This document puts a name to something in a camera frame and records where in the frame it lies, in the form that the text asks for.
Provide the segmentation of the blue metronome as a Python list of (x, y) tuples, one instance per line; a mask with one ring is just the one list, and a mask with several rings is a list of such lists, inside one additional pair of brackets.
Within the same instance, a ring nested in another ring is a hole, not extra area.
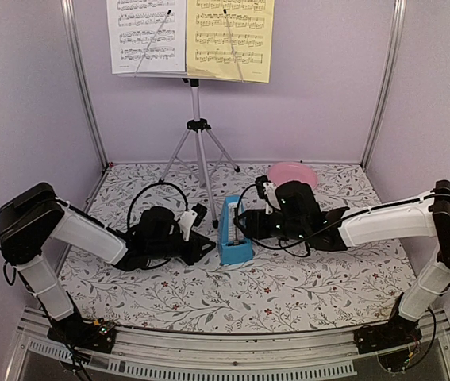
[(237, 211), (238, 195), (227, 196), (221, 208), (221, 217), (218, 224), (218, 252), (221, 265), (243, 264), (253, 259), (252, 242), (234, 224)]

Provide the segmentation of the white perforated music stand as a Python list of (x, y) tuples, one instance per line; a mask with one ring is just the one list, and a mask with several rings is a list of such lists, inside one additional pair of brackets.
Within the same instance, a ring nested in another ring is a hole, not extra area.
[(213, 192), (211, 190), (211, 184), (210, 184), (210, 173), (208, 172), (208, 165), (207, 165), (207, 159), (206, 159), (206, 151), (205, 151), (205, 145), (204, 145), (204, 138), (210, 137), (211, 140), (215, 143), (217, 148), (221, 152), (221, 158), (228, 161), (228, 163), (233, 167), (235, 171), (239, 170), (238, 165), (233, 161), (232, 157), (226, 149), (223, 147), (221, 142), (217, 139), (217, 137), (214, 135), (209, 122), (202, 117), (201, 115), (201, 107), (200, 107), (200, 101), (199, 101), (199, 89), (200, 89), (200, 82), (203, 79), (200, 78), (194, 78), (190, 77), (187, 74), (187, 70), (183, 73), (159, 73), (159, 74), (152, 74), (152, 73), (144, 73), (139, 75), (124, 75), (124, 76), (131, 76), (131, 77), (141, 77), (141, 76), (153, 76), (153, 77), (179, 77), (183, 80), (184, 83), (188, 84), (191, 91), (191, 103), (193, 108), (193, 117), (189, 122), (187, 123), (187, 130), (183, 134), (183, 137), (177, 144), (174, 153), (172, 154), (169, 161), (171, 163), (174, 163), (179, 158), (179, 153), (186, 142), (189, 135), (194, 134), (195, 140), (196, 140), (196, 152), (198, 157), (198, 175), (199, 175), (199, 182), (201, 187), (204, 187), (207, 189), (208, 194), (208, 202), (210, 204), (210, 212), (211, 212), (211, 221), (213, 225), (217, 225), (218, 223), (218, 217), (216, 213), (216, 208), (213, 200)]

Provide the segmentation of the yellow sheet music page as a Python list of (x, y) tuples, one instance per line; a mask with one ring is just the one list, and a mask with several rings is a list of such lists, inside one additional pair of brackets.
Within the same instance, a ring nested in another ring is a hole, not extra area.
[(275, 2), (187, 2), (186, 70), (190, 77), (268, 83)]

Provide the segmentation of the white sheet music page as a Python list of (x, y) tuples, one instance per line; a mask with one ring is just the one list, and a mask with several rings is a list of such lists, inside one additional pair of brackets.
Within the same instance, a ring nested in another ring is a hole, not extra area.
[(113, 0), (106, 10), (113, 74), (186, 71), (185, 1)]

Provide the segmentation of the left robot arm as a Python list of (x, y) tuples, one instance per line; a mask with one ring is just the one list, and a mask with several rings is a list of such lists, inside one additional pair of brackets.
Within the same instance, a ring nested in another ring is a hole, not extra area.
[(137, 223), (127, 213), (126, 231), (112, 229), (56, 196), (48, 183), (38, 183), (0, 208), (0, 253), (23, 278), (59, 333), (71, 344), (89, 336), (76, 306), (42, 254), (49, 239), (62, 241), (100, 258), (121, 271), (150, 269), (150, 260), (165, 264), (180, 258), (193, 265), (216, 244), (194, 231), (207, 209), (198, 203), (182, 214), (163, 206), (141, 213)]

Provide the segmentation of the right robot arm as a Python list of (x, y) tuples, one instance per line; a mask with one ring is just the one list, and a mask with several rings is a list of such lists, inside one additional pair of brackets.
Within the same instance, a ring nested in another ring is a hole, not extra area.
[(235, 212), (234, 225), (257, 244), (279, 238), (308, 249), (343, 252), (362, 244), (410, 237), (435, 237), (437, 247), (415, 284), (398, 298), (381, 339), (397, 346), (423, 313), (450, 287), (450, 182), (412, 198), (368, 208), (324, 211), (310, 185), (290, 181), (280, 186), (261, 176), (254, 188), (263, 209)]

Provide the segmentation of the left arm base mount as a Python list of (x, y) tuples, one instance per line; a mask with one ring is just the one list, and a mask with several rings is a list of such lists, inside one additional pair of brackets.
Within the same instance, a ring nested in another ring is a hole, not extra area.
[(117, 331), (113, 321), (104, 318), (89, 321), (77, 315), (71, 315), (60, 321), (51, 317), (48, 339), (58, 341), (67, 347), (87, 349), (110, 354), (113, 350)]

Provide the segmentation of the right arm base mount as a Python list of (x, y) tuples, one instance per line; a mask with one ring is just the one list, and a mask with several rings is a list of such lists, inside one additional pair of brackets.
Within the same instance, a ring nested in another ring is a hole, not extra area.
[(359, 354), (381, 352), (403, 346), (394, 352), (377, 356), (380, 366), (391, 373), (405, 371), (410, 365), (422, 338), (417, 322), (394, 316), (379, 325), (364, 325), (353, 332)]

